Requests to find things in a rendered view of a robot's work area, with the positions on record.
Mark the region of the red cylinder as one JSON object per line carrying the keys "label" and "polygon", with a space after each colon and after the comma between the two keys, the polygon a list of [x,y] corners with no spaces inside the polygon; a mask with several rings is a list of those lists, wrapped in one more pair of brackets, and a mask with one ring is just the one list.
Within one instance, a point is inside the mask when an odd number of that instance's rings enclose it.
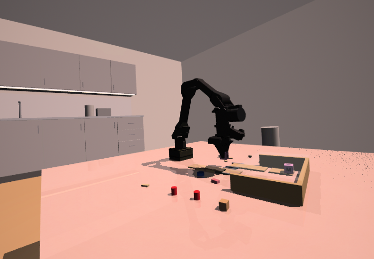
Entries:
{"label": "red cylinder", "polygon": [[199,190],[194,191],[194,200],[195,201],[200,200],[200,191]]}
{"label": "red cylinder", "polygon": [[177,195],[177,187],[176,186],[171,187],[171,195],[173,195],[173,196]]}

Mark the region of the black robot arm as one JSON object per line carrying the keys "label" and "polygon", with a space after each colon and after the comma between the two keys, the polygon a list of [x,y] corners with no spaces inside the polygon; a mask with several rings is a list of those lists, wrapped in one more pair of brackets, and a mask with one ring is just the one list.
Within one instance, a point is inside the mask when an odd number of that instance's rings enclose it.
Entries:
{"label": "black robot arm", "polygon": [[[200,89],[206,94],[211,103],[215,106],[212,113],[216,115],[216,122],[238,122],[245,120],[245,111],[242,105],[234,105],[230,100],[229,95],[215,90],[212,86],[206,83],[203,79],[195,78],[190,81],[183,82],[181,85],[181,94],[183,96],[179,122],[175,126],[172,134],[172,139],[175,140],[175,148],[186,149],[186,138],[190,127],[188,126],[188,115],[191,104],[191,99],[195,95],[196,90]],[[219,109],[219,108],[220,109]],[[227,127],[226,134],[233,137],[235,140],[242,140],[245,136],[243,129],[234,129],[234,126]]]}

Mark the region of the small red block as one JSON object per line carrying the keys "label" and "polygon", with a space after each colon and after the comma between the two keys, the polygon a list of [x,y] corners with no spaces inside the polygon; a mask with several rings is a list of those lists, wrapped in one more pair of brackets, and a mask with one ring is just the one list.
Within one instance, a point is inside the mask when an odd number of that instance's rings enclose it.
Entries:
{"label": "small red block", "polygon": [[216,179],[216,178],[212,178],[212,179],[211,179],[211,182],[218,184],[218,183],[220,183],[220,180],[219,180],[219,179]]}

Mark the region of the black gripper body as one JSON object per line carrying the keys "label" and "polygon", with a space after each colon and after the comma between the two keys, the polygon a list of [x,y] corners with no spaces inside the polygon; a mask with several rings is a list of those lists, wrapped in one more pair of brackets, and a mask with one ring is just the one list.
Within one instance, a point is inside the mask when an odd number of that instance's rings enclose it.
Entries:
{"label": "black gripper body", "polygon": [[208,138],[208,144],[221,145],[221,144],[226,143],[226,141],[231,141],[231,138],[233,137],[231,136],[228,137],[228,135],[226,134],[226,130],[229,125],[231,126],[229,122],[217,122],[216,125],[214,125],[214,127],[216,128],[217,134],[215,134],[215,136],[213,137]]}

